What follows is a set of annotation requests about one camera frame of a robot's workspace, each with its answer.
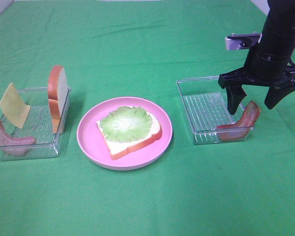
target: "transparent tray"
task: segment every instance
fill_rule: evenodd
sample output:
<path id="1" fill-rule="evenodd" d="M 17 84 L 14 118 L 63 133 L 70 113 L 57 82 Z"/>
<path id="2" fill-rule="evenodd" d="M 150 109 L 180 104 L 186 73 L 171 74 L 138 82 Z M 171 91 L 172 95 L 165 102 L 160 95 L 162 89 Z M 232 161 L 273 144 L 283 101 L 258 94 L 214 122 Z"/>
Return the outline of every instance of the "transparent tray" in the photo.
<path id="1" fill-rule="evenodd" d="M 195 145 L 216 144 L 246 140 L 253 126 L 217 129 L 218 125 L 236 123 L 245 107 L 240 103 L 236 113 L 230 115 L 227 110 L 225 89 L 218 85 L 218 76 L 188 78 L 176 81 L 180 93 L 185 118 L 189 123 L 189 135 Z M 219 134 L 238 132 L 243 137 L 236 140 L 222 141 Z"/>
<path id="2" fill-rule="evenodd" d="M 58 129 L 57 133 L 53 133 L 52 119 L 48 106 L 47 88 L 25 88 L 17 90 L 23 101 L 30 105 L 29 115 L 22 129 L 14 126 L 10 121 L 2 115 L 2 122 L 5 132 L 12 137 L 34 136 L 36 141 L 32 145 L 18 146 L 0 146 L 0 160 L 23 160 L 56 157 L 60 154 L 62 144 L 65 138 L 64 123 L 70 103 L 70 92 L 68 88 L 64 109 L 61 114 L 59 127 L 64 127 L 62 132 Z M 22 156 L 14 156 L 5 153 L 7 150 L 27 149 Z"/>

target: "bacon strip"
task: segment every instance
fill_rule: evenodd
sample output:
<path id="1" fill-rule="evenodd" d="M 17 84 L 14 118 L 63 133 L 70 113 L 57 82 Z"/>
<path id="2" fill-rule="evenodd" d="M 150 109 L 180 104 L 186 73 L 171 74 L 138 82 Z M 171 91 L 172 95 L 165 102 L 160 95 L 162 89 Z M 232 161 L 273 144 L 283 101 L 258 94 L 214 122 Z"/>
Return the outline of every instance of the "bacon strip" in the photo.
<path id="1" fill-rule="evenodd" d="M 244 112 L 242 113 L 239 121 L 237 121 L 235 124 L 218 125 L 216 129 L 252 127 L 257 121 L 260 113 L 260 107 L 254 101 L 250 101 Z M 222 141 L 235 141 L 245 137 L 249 133 L 249 131 L 250 130 L 218 132 L 217 135 Z"/>
<path id="2" fill-rule="evenodd" d="M 23 138 L 11 137 L 5 132 L 4 126 L 0 121 L 0 146 L 30 145 L 33 143 L 35 143 L 33 136 Z M 3 149 L 5 153 L 15 156 L 22 156 L 27 150 L 28 148 Z"/>

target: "green fabric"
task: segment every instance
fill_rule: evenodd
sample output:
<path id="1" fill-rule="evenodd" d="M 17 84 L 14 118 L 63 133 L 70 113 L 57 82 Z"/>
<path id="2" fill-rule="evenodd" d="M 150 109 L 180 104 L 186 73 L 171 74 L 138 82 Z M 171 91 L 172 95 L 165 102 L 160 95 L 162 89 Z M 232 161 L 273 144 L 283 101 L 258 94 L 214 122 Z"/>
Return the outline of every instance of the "green fabric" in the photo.
<path id="1" fill-rule="evenodd" d="M 59 157 L 0 162 L 0 236 L 295 235 L 295 92 L 268 110 L 266 88 L 245 89 L 262 109 L 248 139 L 196 146 L 175 85 L 241 67 L 247 51 L 224 37 L 265 19 L 249 0 L 14 2 L 0 15 L 0 98 L 10 82 L 47 86 L 55 64 L 72 93 Z M 118 96 L 173 123 L 167 151 L 135 171 L 95 165 L 76 141 L 83 115 Z"/>

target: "bread slice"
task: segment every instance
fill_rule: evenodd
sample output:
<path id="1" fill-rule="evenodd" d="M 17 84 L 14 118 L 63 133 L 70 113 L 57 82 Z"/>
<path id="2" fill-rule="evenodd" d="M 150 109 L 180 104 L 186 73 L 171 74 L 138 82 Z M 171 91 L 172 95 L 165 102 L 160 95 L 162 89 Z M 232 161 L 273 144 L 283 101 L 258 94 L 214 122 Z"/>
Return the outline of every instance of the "bread slice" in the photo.
<path id="1" fill-rule="evenodd" d="M 55 65 L 50 72 L 48 80 L 48 104 L 52 117 L 53 133 L 56 133 L 58 130 L 67 92 L 67 77 L 64 67 Z"/>
<path id="2" fill-rule="evenodd" d="M 141 148 L 146 147 L 147 145 L 152 144 L 154 141 L 159 140 L 162 136 L 162 127 L 158 119 L 154 114 L 147 111 L 147 114 L 150 115 L 152 118 L 152 125 L 150 128 L 149 133 L 142 139 L 139 139 L 137 141 L 132 142 L 126 142 L 126 143 L 120 143 L 120 142 L 112 142 L 105 138 L 105 135 L 103 134 L 103 129 L 99 126 L 100 120 L 98 120 L 97 127 L 100 130 L 106 146 L 110 152 L 110 156 L 112 160 L 117 160 L 128 153 L 134 152 L 136 150 L 139 150 Z"/>

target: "cheese slice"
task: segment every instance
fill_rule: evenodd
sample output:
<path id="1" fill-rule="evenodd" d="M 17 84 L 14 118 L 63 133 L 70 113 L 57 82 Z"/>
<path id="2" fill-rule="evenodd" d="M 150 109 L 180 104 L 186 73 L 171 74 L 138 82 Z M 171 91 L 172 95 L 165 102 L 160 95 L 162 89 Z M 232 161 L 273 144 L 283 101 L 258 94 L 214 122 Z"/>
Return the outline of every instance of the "cheese slice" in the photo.
<path id="1" fill-rule="evenodd" d="M 30 112 L 30 105 L 26 105 L 13 83 L 10 83 L 0 101 L 0 108 L 5 117 L 19 129 L 23 125 Z"/>

